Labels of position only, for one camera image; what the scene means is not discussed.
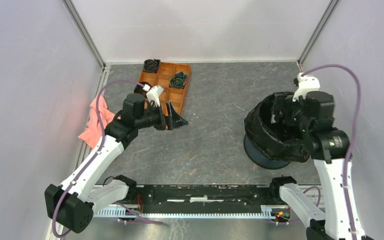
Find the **dark blue trash bin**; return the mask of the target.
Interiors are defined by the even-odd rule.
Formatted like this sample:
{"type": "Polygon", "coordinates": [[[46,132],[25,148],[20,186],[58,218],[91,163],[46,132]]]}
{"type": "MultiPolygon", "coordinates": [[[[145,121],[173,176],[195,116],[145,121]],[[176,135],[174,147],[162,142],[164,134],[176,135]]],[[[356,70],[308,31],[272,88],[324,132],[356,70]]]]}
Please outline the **dark blue trash bin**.
{"type": "Polygon", "coordinates": [[[243,139],[243,148],[248,158],[261,168],[267,170],[279,170],[290,164],[289,161],[284,160],[269,160],[252,145],[247,135],[245,135],[243,139]]]}

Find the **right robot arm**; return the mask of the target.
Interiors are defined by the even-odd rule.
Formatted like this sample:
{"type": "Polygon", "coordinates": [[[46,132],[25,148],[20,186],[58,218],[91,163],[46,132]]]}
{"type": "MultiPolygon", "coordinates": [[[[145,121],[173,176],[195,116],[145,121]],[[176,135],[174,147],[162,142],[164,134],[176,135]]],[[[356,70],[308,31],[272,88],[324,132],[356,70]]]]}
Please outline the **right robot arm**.
{"type": "Polygon", "coordinates": [[[309,240],[367,240],[357,213],[351,177],[354,139],[334,127],[334,97],[323,91],[276,96],[273,112],[297,127],[320,178],[324,210],[311,202],[291,176],[270,183],[269,199],[285,202],[306,228],[309,240]]]}

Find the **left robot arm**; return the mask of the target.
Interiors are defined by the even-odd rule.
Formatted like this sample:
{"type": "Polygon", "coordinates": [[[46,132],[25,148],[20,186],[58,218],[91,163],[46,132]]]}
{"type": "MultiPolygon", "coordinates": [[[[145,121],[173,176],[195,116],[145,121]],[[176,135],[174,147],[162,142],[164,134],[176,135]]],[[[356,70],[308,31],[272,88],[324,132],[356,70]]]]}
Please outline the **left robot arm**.
{"type": "Polygon", "coordinates": [[[146,107],[146,97],[130,94],[123,101],[122,109],[106,126],[97,145],[83,163],[60,185],[50,184],[44,192],[47,215],[52,219],[53,234],[57,238],[66,236],[58,233],[56,224],[67,231],[79,234],[92,221],[93,215],[114,204],[123,201],[133,203],[137,190],[120,178],[95,189],[99,177],[109,165],[120,156],[138,136],[139,130],[154,127],[156,130],[174,130],[188,125],[174,109],[170,101],[166,102],[168,115],[158,102],[146,107]]]}

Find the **black trash bag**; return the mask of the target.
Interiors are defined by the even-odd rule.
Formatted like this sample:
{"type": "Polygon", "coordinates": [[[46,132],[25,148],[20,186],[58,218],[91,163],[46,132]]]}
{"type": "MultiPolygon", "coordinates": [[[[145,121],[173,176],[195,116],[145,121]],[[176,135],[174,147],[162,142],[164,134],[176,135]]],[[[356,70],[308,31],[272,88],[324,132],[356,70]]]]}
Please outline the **black trash bag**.
{"type": "Polygon", "coordinates": [[[244,129],[251,145],[270,161],[305,163],[310,153],[304,148],[296,126],[271,123],[275,94],[260,101],[245,117],[244,129]]]}

